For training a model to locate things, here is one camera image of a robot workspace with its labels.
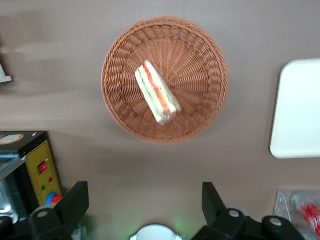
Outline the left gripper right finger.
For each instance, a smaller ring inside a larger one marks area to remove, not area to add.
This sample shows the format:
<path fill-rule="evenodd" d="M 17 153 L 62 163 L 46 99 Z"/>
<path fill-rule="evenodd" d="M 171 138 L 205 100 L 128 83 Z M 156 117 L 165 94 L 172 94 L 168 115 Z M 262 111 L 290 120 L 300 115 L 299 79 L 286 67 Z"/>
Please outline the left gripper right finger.
<path fill-rule="evenodd" d="M 211 226 L 227 208 L 212 182 L 202 183 L 202 212 L 208 226 Z"/>

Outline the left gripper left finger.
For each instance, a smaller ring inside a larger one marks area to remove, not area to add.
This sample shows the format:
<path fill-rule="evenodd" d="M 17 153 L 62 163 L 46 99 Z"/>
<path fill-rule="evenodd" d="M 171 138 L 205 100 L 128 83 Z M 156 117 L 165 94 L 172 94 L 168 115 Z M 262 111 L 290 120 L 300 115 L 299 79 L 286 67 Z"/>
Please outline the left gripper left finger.
<path fill-rule="evenodd" d="M 79 181 L 59 201 L 54 210 L 68 230 L 75 230 L 89 209 L 89 205 L 88 182 Z"/>

